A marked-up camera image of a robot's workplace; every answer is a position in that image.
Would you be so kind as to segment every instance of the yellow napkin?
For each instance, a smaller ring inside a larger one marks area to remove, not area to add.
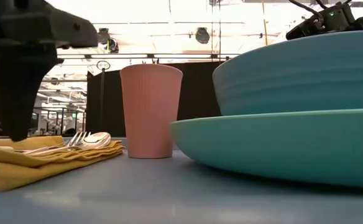
[[[15,150],[31,150],[62,142],[61,136],[28,138],[21,142],[0,139],[0,146],[11,146]],[[103,149],[59,151],[36,156],[0,149],[0,191],[11,190],[112,158],[121,154],[124,148],[121,141],[112,141]]]

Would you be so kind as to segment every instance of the silverware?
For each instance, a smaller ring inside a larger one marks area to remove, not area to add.
[[[76,133],[64,147],[55,147],[55,148],[50,148],[50,149],[46,149],[43,151],[29,153],[29,154],[30,155],[41,155],[41,154],[46,154],[46,153],[56,152],[56,151],[82,150],[83,148],[80,146],[81,146],[82,140],[84,140],[84,138],[86,136],[86,133],[87,132]]]
[[[35,153],[35,152],[40,152],[40,151],[46,151],[46,150],[49,150],[49,149],[54,149],[54,148],[57,148],[57,147],[59,147],[59,146],[61,146],[63,144],[64,144],[64,142],[59,143],[59,144],[56,144],[54,146],[45,146],[45,147],[40,147],[38,149],[33,149],[33,150],[14,150],[14,151],[15,152],[22,152],[24,154],[32,154],[32,153]]]

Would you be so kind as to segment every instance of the black panel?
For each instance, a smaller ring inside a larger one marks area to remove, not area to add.
[[[104,75],[103,128],[100,128],[101,74],[88,74],[88,102],[86,105],[86,129],[92,133],[105,131],[111,136],[124,137],[124,105],[122,103],[121,77],[119,70]]]
[[[219,62],[167,65],[183,72],[178,120],[221,115],[212,81],[213,70]],[[106,72],[104,78],[103,130],[99,128],[101,75],[88,74],[86,128],[94,133],[106,131],[112,136],[124,137],[126,134],[119,71]]]

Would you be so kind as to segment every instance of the gray table surface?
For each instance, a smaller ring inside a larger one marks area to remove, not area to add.
[[[363,191],[127,154],[0,193],[0,224],[363,223]]]

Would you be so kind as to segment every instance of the teal plate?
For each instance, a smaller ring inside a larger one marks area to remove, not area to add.
[[[363,187],[363,109],[199,118],[170,128],[183,153],[211,167]]]

